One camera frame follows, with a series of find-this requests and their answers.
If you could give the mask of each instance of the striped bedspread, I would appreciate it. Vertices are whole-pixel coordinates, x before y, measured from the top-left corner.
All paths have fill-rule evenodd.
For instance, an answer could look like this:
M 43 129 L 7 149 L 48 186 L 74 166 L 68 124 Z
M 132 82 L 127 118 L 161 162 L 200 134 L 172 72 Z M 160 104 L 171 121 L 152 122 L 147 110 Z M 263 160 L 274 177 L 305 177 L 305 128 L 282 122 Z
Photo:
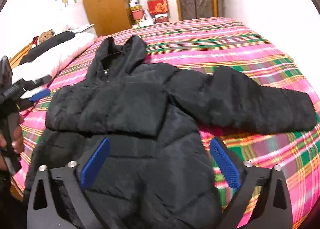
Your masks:
M 124 44 L 133 35 L 139 35 L 148 44 L 151 62 L 166 62 L 179 68 L 214 73 L 219 65 L 227 65 L 241 71 L 261 85 L 294 89 L 309 93 L 319 114 L 319 98 L 301 74 L 293 60 L 279 51 L 268 40 L 233 19 L 207 18 L 176 23 L 157 24 L 148 28 L 130 29 L 113 35 L 115 42 Z M 66 67 L 50 85 L 51 94 L 40 100 L 26 116 L 22 124 L 25 151 L 22 153 L 22 170 L 13 183 L 21 191 L 32 150 L 40 141 L 45 128 L 46 110 L 52 96 L 59 88 L 84 79 L 95 52 L 104 38 L 100 38 L 87 51 Z M 243 160 L 271 168 L 280 164 L 287 178 L 293 211 L 293 228 L 297 228 L 308 215 L 320 194 L 320 125 L 307 133 L 292 132 L 277 135 L 231 134 L 229 131 L 199 127 L 203 144 L 222 136 L 227 147 Z M 226 206 L 234 193 L 224 181 L 219 168 L 213 167 L 221 204 Z M 257 191 L 241 221 L 250 218 L 257 201 Z

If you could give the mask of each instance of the black puffer jacket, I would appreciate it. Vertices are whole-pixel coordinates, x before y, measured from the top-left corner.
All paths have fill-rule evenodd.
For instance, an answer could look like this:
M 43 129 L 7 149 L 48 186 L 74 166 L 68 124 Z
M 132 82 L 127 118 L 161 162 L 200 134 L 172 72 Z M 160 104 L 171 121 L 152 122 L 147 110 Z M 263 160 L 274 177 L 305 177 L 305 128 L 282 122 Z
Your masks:
M 137 36 L 123 46 L 107 38 L 86 79 L 55 94 L 26 197 L 40 165 L 64 166 L 109 137 L 110 157 L 85 193 L 106 224 L 214 228 L 221 207 L 196 121 L 262 134 L 310 130 L 313 104 L 305 93 L 260 86 L 229 67 L 210 76 L 144 64 L 145 56 Z

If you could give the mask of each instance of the folded sleeve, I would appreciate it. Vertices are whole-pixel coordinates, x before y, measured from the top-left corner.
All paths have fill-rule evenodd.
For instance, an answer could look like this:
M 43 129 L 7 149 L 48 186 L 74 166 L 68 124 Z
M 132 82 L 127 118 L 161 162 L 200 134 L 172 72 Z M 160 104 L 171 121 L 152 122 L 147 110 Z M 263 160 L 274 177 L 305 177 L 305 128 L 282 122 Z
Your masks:
M 307 93 L 266 87 L 230 67 L 214 75 L 176 70 L 165 86 L 174 103 L 205 124 L 272 134 L 308 131 L 317 124 Z

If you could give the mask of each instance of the silver screw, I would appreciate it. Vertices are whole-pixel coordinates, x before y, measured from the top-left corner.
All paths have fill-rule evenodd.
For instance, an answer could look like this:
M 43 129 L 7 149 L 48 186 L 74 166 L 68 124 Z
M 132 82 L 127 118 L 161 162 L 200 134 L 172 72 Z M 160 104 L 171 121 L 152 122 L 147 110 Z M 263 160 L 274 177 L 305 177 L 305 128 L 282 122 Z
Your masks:
M 78 165 L 78 162 L 77 162 L 77 161 L 71 161 L 71 162 L 68 163 L 68 167 L 69 167 L 69 168 L 76 167 L 76 165 Z
M 278 165 L 278 164 L 274 165 L 273 168 L 274 168 L 276 171 L 281 171 L 281 170 L 282 170 L 281 166 Z
M 43 171 L 45 171 L 47 169 L 47 165 L 41 165 L 39 168 L 38 168 L 38 170 L 40 171 L 40 172 L 43 172 Z
M 244 161 L 243 162 L 243 165 L 248 167 L 248 168 L 251 168 L 253 166 L 252 162 L 251 161 Z

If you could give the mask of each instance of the jacket hood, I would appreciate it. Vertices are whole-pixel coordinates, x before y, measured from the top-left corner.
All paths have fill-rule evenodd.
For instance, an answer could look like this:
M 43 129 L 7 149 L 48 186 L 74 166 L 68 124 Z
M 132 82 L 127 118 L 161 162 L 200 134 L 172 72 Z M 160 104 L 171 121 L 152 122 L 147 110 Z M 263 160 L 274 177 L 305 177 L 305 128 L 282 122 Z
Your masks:
M 86 79 L 108 79 L 129 75 L 138 65 L 142 64 L 147 53 L 147 44 L 138 36 L 133 35 L 125 45 L 115 45 L 112 37 L 106 38 L 96 52 L 90 65 Z

